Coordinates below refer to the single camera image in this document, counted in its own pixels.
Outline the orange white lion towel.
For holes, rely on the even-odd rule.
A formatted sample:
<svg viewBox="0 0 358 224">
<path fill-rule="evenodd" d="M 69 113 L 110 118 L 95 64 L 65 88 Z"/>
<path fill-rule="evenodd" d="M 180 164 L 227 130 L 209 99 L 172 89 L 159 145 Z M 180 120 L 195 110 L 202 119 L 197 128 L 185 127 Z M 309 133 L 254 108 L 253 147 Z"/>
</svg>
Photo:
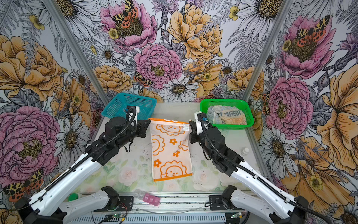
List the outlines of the orange white lion towel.
<svg viewBox="0 0 358 224">
<path fill-rule="evenodd" d="M 153 180 L 173 180 L 193 175 L 189 151 L 189 123 L 150 119 Z"/>
</svg>

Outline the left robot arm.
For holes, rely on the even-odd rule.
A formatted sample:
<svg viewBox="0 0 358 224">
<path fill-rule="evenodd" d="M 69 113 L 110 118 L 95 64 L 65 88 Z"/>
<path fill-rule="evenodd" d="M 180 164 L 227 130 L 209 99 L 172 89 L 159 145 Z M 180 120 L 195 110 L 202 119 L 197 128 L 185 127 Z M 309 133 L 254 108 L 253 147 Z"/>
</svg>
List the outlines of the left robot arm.
<svg viewBox="0 0 358 224">
<path fill-rule="evenodd" d="M 25 224 L 66 224 L 88 212 L 116 207 L 118 193 L 112 187 L 103 187 L 97 193 L 65 202 L 87 177 L 103 167 L 127 143 L 137 137 L 145 138 L 151 121 L 111 118 L 105 131 L 89 145 L 85 153 L 49 186 L 31 198 L 22 198 L 15 203 L 15 210 Z"/>
</svg>

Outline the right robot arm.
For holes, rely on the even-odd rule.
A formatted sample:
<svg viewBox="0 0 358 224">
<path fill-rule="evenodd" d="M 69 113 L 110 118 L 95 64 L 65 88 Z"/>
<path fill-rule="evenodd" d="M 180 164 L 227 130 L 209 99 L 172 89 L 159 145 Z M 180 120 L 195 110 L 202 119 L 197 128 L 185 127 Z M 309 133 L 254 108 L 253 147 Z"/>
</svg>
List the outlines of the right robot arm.
<svg viewBox="0 0 358 224">
<path fill-rule="evenodd" d="M 222 193 L 222 203 L 230 210 L 240 208 L 259 216 L 270 224 L 303 224 L 308 202 L 276 187 L 255 171 L 239 154 L 225 144 L 219 129 L 190 121 L 189 141 L 198 143 L 221 173 L 246 185 L 254 195 L 229 185 Z"/>
</svg>

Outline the teal plastic basket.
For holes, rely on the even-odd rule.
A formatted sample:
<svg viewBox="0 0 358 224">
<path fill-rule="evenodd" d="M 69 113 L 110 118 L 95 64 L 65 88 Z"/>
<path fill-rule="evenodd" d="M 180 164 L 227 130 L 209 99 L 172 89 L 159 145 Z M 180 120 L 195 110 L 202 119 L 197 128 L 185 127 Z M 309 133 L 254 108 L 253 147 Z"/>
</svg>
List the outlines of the teal plastic basket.
<svg viewBox="0 0 358 224">
<path fill-rule="evenodd" d="M 117 94 L 102 111 L 102 116 L 107 118 L 126 116 L 127 106 L 137 106 L 138 120 L 146 120 L 152 117 L 157 100 L 129 93 Z"/>
</svg>

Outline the blue beige patterned towel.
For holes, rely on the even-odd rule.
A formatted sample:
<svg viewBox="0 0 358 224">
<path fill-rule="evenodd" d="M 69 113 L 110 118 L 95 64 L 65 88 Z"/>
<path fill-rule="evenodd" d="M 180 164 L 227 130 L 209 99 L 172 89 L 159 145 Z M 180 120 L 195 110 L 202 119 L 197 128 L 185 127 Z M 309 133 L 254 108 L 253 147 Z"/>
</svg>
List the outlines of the blue beige patterned towel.
<svg viewBox="0 0 358 224">
<path fill-rule="evenodd" d="M 244 112 L 232 106 L 211 106 L 208 108 L 207 116 L 212 124 L 247 125 L 247 119 Z"/>
</svg>

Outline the small white bottle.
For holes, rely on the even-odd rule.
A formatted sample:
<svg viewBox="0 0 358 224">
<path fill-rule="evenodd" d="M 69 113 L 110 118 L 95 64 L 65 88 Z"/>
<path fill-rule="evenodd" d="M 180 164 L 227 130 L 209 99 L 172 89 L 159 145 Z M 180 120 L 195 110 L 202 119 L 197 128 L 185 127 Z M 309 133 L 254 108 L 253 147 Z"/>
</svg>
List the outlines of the small white bottle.
<svg viewBox="0 0 358 224">
<path fill-rule="evenodd" d="M 243 157 L 247 156 L 250 153 L 250 149 L 248 147 L 245 147 L 244 149 L 241 150 L 241 155 Z"/>
</svg>

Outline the pink clear pill organizer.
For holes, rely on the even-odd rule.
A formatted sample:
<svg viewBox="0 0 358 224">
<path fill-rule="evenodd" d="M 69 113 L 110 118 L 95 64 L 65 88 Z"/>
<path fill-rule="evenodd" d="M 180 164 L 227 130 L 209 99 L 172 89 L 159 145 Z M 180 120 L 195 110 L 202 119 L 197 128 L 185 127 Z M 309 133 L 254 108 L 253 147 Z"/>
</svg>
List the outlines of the pink clear pill organizer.
<svg viewBox="0 0 358 224">
<path fill-rule="evenodd" d="M 147 193 L 145 191 L 136 189 L 133 193 L 133 197 L 137 198 L 145 203 L 151 204 L 153 206 L 158 207 L 160 204 L 160 197 L 155 196 L 153 194 Z"/>
</svg>

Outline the white bottle green cap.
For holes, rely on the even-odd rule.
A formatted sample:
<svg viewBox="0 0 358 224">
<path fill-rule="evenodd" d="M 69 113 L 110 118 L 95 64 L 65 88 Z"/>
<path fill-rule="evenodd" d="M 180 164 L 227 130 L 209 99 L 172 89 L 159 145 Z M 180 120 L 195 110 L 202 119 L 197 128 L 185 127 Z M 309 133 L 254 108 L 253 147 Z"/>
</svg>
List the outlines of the white bottle green cap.
<svg viewBox="0 0 358 224">
<path fill-rule="evenodd" d="M 80 194 L 72 193 L 68 196 L 68 202 L 75 201 L 75 200 L 79 199 L 80 197 L 81 197 Z"/>
</svg>

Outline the aluminium frame post left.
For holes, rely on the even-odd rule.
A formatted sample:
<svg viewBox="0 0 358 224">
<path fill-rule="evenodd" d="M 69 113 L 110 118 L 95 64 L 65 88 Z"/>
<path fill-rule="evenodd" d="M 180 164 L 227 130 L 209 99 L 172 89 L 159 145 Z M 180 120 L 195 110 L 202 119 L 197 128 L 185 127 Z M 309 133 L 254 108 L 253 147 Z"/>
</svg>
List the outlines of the aluminium frame post left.
<svg viewBox="0 0 358 224">
<path fill-rule="evenodd" d="M 44 5 L 49 11 L 50 15 L 55 21 L 55 24 L 58 25 L 60 31 L 62 32 L 65 40 L 71 47 L 72 51 L 74 52 L 76 58 L 78 59 L 79 63 L 82 66 L 82 69 L 86 72 L 89 77 L 89 80 L 93 84 L 93 87 L 97 91 L 100 99 L 102 100 L 105 106 L 109 103 L 109 98 L 107 97 L 105 91 L 103 90 L 99 80 L 97 79 L 89 61 L 87 60 L 82 48 L 80 47 L 75 35 L 72 33 L 72 29 L 67 24 L 65 17 L 63 16 L 62 12 L 60 11 L 59 6 L 57 5 L 56 1 L 44 1 Z"/>
</svg>

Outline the aluminium frame post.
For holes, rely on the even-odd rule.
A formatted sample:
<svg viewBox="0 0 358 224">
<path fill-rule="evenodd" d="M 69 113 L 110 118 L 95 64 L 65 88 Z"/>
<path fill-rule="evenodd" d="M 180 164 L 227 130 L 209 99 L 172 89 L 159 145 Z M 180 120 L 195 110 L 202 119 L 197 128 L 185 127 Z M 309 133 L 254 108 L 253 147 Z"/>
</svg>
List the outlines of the aluminium frame post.
<svg viewBox="0 0 358 224">
<path fill-rule="evenodd" d="M 82 66 L 82 69 L 86 72 L 89 77 L 89 80 L 93 84 L 93 87 L 97 91 L 100 99 L 102 100 L 105 106 L 109 103 L 109 98 L 107 97 L 105 91 L 103 90 L 99 80 L 97 79 L 89 61 L 87 60 L 82 48 L 80 47 L 75 35 L 72 33 L 72 29 L 67 24 L 65 17 L 63 16 L 62 12 L 60 11 L 59 6 L 57 5 L 56 1 L 44 1 L 44 5 L 49 11 L 50 15 L 55 21 L 55 24 L 58 25 L 60 31 L 62 32 L 65 40 L 71 47 L 72 51 L 74 52 L 76 58 L 78 59 L 79 63 Z"/>
<path fill-rule="evenodd" d="M 276 41 L 278 37 L 278 33 L 280 32 L 282 26 L 285 23 L 286 18 L 288 17 L 289 11 L 292 7 L 293 1 L 291 0 L 285 0 L 282 2 L 280 10 L 278 11 L 278 15 L 275 19 L 275 22 L 273 24 L 273 27 L 267 37 L 267 41 L 264 44 L 264 47 L 261 51 L 261 54 L 258 58 L 258 61 L 255 65 L 255 69 L 252 73 L 252 77 L 250 81 L 248 82 L 248 86 L 246 87 L 243 96 L 241 97 L 242 100 L 247 101 L 249 99 L 249 96 L 251 95 L 253 88 L 255 86 L 256 81 L 258 80 L 260 73 L 262 71 L 262 68 L 265 64 L 265 61 L 270 53 L 270 49 L 274 42 Z"/>
</svg>

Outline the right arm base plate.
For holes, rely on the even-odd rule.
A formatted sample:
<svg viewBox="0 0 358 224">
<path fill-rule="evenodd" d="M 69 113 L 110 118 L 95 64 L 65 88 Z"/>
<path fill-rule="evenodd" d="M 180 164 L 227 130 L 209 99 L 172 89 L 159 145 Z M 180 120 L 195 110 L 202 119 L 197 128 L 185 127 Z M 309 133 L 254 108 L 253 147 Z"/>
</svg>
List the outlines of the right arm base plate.
<svg viewBox="0 0 358 224">
<path fill-rule="evenodd" d="M 208 207 L 211 211 L 230 211 L 229 207 L 223 203 L 220 195 L 210 195 Z"/>
</svg>

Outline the aluminium front rail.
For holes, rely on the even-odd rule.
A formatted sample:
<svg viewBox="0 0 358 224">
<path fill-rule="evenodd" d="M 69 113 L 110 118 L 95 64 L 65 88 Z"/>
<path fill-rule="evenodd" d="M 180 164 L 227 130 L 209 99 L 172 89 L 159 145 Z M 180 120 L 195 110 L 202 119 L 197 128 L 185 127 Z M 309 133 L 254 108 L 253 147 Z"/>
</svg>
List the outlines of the aluminium front rail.
<svg viewBox="0 0 358 224">
<path fill-rule="evenodd" d="M 116 211 L 101 209 L 87 212 L 70 221 L 72 224 L 265 224 L 266 221 L 247 209 L 226 210 L 213 205 L 211 196 L 219 191 L 152 192 L 160 198 L 158 206 L 134 198 L 133 193 L 122 193 L 127 202 Z"/>
</svg>

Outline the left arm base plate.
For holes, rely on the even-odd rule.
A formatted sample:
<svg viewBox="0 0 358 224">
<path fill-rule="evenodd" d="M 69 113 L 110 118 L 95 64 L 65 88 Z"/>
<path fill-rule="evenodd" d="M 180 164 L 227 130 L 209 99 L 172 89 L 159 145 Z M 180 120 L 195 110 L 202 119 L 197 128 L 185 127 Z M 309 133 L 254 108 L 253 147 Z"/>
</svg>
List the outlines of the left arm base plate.
<svg viewBox="0 0 358 224">
<path fill-rule="evenodd" d="M 105 209 L 107 211 L 131 211 L 133 201 L 133 196 L 110 197 Z"/>
</svg>

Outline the aluminium frame post right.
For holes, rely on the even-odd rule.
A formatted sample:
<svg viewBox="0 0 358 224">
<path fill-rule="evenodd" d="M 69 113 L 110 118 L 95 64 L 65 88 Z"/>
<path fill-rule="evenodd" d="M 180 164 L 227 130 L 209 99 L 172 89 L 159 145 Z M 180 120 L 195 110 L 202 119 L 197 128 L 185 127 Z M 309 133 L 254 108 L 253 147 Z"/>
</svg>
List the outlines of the aluminium frame post right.
<svg viewBox="0 0 358 224">
<path fill-rule="evenodd" d="M 267 41 L 264 44 L 264 47 L 261 51 L 261 54 L 258 58 L 258 61 L 255 65 L 255 69 L 252 73 L 252 77 L 250 81 L 248 82 L 248 86 L 246 87 L 243 96 L 241 97 L 242 100 L 247 101 L 249 99 L 249 96 L 251 95 L 253 88 L 255 86 L 256 81 L 258 80 L 260 73 L 262 71 L 262 68 L 265 64 L 265 61 L 270 53 L 270 49 L 274 42 L 276 41 L 278 37 L 278 33 L 280 32 L 282 26 L 285 23 L 286 18 L 288 17 L 289 11 L 292 7 L 293 1 L 291 0 L 285 0 L 282 2 L 280 10 L 278 11 L 278 15 L 275 19 L 275 22 L 273 24 L 273 27 L 267 37 Z"/>
</svg>

